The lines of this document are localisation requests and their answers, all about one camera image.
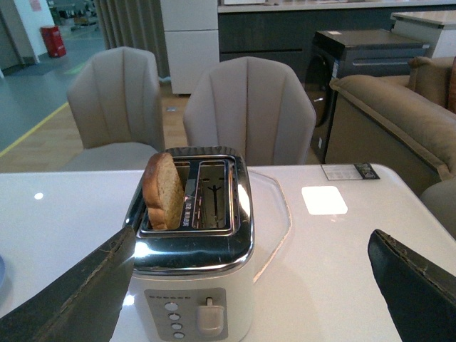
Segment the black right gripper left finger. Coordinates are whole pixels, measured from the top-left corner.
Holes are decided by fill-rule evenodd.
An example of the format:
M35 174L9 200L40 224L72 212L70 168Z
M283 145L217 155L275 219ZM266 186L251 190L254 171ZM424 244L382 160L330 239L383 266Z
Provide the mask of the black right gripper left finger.
M1 318L2 341L109 341L133 272L126 227Z

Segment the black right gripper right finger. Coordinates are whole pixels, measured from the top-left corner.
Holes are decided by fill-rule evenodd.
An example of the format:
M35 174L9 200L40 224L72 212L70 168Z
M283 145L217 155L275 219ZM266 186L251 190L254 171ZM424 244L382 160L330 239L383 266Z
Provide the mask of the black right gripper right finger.
M455 340L454 275L379 229L368 257L403 341Z

